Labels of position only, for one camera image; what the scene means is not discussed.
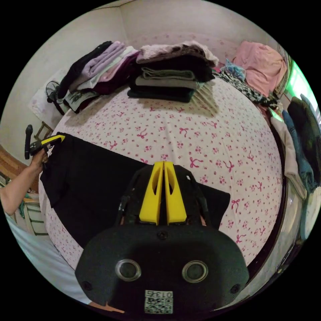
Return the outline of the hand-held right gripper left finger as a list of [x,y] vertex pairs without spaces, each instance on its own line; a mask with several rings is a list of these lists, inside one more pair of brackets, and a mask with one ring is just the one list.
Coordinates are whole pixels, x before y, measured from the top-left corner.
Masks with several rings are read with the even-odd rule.
[[139,220],[142,223],[159,224],[162,188],[163,188],[164,162],[156,162],[149,176],[144,194]]

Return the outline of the person's left hand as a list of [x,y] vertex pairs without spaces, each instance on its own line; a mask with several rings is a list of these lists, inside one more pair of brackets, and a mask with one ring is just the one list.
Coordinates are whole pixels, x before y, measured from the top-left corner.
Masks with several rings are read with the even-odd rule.
[[37,154],[32,157],[29,167],[33,174],[40,174],[45,164],[48,162],[48,154],[44,149],[41,149]]

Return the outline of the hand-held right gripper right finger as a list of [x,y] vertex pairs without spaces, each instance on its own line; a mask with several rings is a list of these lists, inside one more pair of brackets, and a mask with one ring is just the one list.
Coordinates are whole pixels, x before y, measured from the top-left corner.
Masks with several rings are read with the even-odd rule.
[[164,162],[164,182],[167,224],[185,223],[187,214],[172,162]]

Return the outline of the person's right hand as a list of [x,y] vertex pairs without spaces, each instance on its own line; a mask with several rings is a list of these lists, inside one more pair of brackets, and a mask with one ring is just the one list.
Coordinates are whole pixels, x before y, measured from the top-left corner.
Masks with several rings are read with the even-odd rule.
[[108,311],[108,312],[117,312],[117,313],[122,313],[122,314],[125,313],[123,310],[119,310],[119,309],[113,308],[113,307],[109,306],[107,303],[106,303],[105,306],[102,306],[102,305],[99,305],[97,303],[90,302],[89,306],[92,306],[92,307],[97,308],[97,309],[105,310],[105,311]]

